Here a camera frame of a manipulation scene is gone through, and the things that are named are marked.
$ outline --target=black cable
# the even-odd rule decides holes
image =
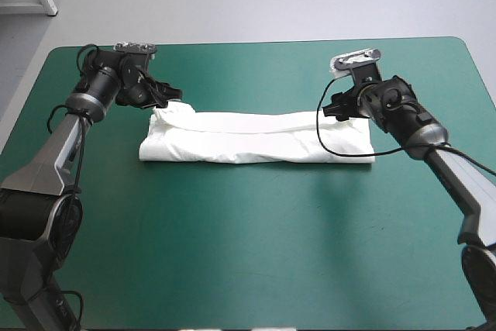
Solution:
[[[377,153],[369,153],[369,154],[343,154],[343,153],[337,153],[336,151],[330,150],[322,142],[322,138],[320,136],[319,112],[320,112],[320,109],[322,107],[322,103],[324,101],[324,98],[327,95],[327,91],[331,87],[332,83],[334,83],[335,81],[336,81],[336,79],[332,79],[326,85],[326,87],[324,89],[324,93],[322,94],[322,97],[319,100],[319,104],[317,105],[317,114],[316,114],[316,119],[315,119],[315,128],[317,130],[317,138],[319,139],[320,145],[322,146],[322,148],[325,151],[327,151],[327,152],[329,152],[332,155],[335,155],[337,157],[359,158],[359,157],[380,157],[380,156],[383,156],[383,155],[389,155],[389,154],[397,153],[397,152],[400,152],[400,151],[403,151],[403,150],[409,150],[409,149],[419,148],[419,147],[427,147],[430,150],[436,149],[436,150],[444,150],[444,151],[447,151],[449,153],[454,153],[454,154],[456,154],[456,155],[458,155],[458,156],[460,156],[462,158],[465,158],[466,160],[468,160],[469,162],[471,162],[473,165],[475,165],[475,166],[479,167],[480,169],[488,172],[489,174],[492,174],[493,176],[496,176],[496,171],[493,171],[489,167],[484,166],[482,163],[476,161],[475,159],[473,159],[469,155],[465,154],[463,151],[450,147],[448,143],[441,143],[441,144],[437,144],[437,145],[435,145],[435,144],[415,144],[415,145],[409,145],[407,147],[397,147],[397,148],[392,149],[392,150],[381,151],[381,152],[377,152]]]
[[[74,290],[61,291],[61,293],[65,295],[74,295],[77,296],[77,298],[79,298],[79,315],[77,316],[77,324],[81,327],[81,319],[83,318],[83,311],[84,311],[83,295],[80,292]]]
[[[324,102],[324,98],[326,98],[327,91],[331,87],[332,83],[334,83],[336,79],[332,79],[327,86],[324,89],[324,93],[322,94],[322,97],[319,100],[319,105],[317,105],[317,116],[315,119],[315,127],[317,129],[317,138],[319,139],[320,145],[324,148],[325,151],[331,153],[332,155],[336,155],[337,157],[348,157],[348,158],[361,158],[361,157],[379,157],[381,155],[388,155],[388,154],[393,154],[397,153],[399,151],[402,151],[406,148],[404,147],[398,147],[393,150],[387,150],[387,151],[381,151],[378,153],[369,153],[369,154],[343,154],[343,153],[337,153],[336,151],[330,150],[323,142],[322,138],[320,137],[320,128],[319,128],[319,112],[320,108],[322,107],[322,103]]]
[[[82,47],[78,52],[77,52],[77,56],[76,56],[76,67],[77,67],[77,70],[79,71],[79,74],[80,75],[86,75],[85,72],[83,72],[83,70],[81,69],[81,65],[79,64],[79,60],[80,60],[80,57],[81,55],[83,54],[83,52],[85,52],[86,50],[90,49],[90,48],[95,48],[96,49],[96,55],[93,57],[93,59],[91,60],[91,63],[88,62],[88,66],[90,68],[93,68],[93,60],[98,56],[98,53],[100,53],[100,47],[97,46],[96,44],[86,44],[84,47]]]
[[[50,116],[46,120],[46,129],[48,129],[48,133],[52,133],[52,126],[51,126],[51,124],[52,124],[53,116],[55,115],[55,113],[57,112],[58,109],[62,109],[62,108],[69,109],[69,106],[67,106],[67,105],[57,105],[50,112]]]

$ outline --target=green table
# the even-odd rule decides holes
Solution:
[[[494,106],[456,38],[168,45],[150,71],[200,111],[313,110],[329,58],[364,47],[381,50],[384,78],[413,84],[453,145],[494,166]],[[78,80],[77,51],[46,59],[0,156],[0,179],[47,139],[48,113]],[[461,212],[422,162],[399,153],[372,165],[142,163],[149,116],[115,106],[88,136],[83,226],[57,272],[62,288],[84,294],[87,328],[484,321],[460,268]],[[396,146],[371,132],[376,150]],[[20,326],[4,302],[0,326]]]

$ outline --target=wire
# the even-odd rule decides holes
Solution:
[[[81,319],[83,318],[83,311],[84,311],[83,295],[80,292],[74,290],[61,291],[61,293],[65,295],[74,295],[77,296],[77,298],[79,298],[79,315],[77,316],[77,324],[81,327]]]
[[[52,119],[53,119],[53,116],[55,116],[55,113],[59,110],[59,109],[62,109],[62,108],[66,108],[67,110],[69,109],[69,106],[67,105],[57,105],[55,106],[52,111],[50,112],[50,116],[48,117],[48,119],[46,120],[46,129],[48,129],[48,133],[52,133]]]
[[[337,78],[332,79],[325,87],[324,93],[322,94],[322,97],[319,100],[319,104],[317,105],[317,113],[315,116],[315,128],[317,131],[317,138],[319,139],[320,145],[322,148],[327,151],[328,153],[331,153],[332,155],[335,155],[337,157],[350,157],[350,158],[359,158],[359,157],[380,157],[383,155],[389,155],[393,153],[398,153],[403,150],[409,150],[409,149],[414,149],[414,148],[419,148],[419,147],[427,147],[428,151],[430,150],[444,150],[449,153],[454,153],[469,162],[471,162],[473,165],[479,167],[480,169],[488,172],[489,174],[492,174],[493,176],[496,176],[496,171],[493,171],[489,167],[484,166],[482,163],[476,161],[469,155],[465,154],[463,151],[452,148],[448,143],[441,143],[441,144],[415,144],[415,145],[408,145],[407,147],[397,147],[392,150],[386,150],[386,151],[380,151],[377,153],[369,153],[369,154],[343,154],[343,153],[337,153],[336,151],[330,150],[322,141],[322,138],[320,136],[320,128],[319,128],[319,112],[322,107],[322,103],[324,102],[324,98],[327,96],[327,91],[331,87],[332,83],[336,81]]]

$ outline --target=metal arm segment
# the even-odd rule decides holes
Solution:
[[[103,120],[114,101],[144,109],[181,97],[147,73],[157,51],[153,44],[91,47],[66,101],[68,114],[33,160],[0,188],[0,292],[29,331],[81,328],[53,272],[62,267],[82,220],[71,176],[82,131]]]
[[[47,195],[69,192],[74,187],[71,168],[80,142],[80,119],[67,114],[33,160],[8,176],[2,188]]]
[[[496,328],[496,186],[465,158],[429,145],[444,146],[448,131],[419,104],[412,86],[398,76],[383,81],[378,50],[361,50],[334,57],[331,72],[336,79],[347,75],[353,87],[334,94],[323,108],[325,116],[372,119],[390,133],[408,155],[425,161],[464,215],[458,243],[462,268],[487,323],[479,329]]]
[[[464,215],[458,243],[495,244],[496,186],[459,155],[433,150],[425,162]]]

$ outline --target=white cloth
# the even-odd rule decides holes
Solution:
[[[324,144],[338,153],[373,153],[368,119],[337,122],[319,117]],[[278,116],[235,112],[196,112],[183,102],[154,109],[140,160],[260,163],[372,163],[374,157],[335,157],[322,149],[315,112]]]

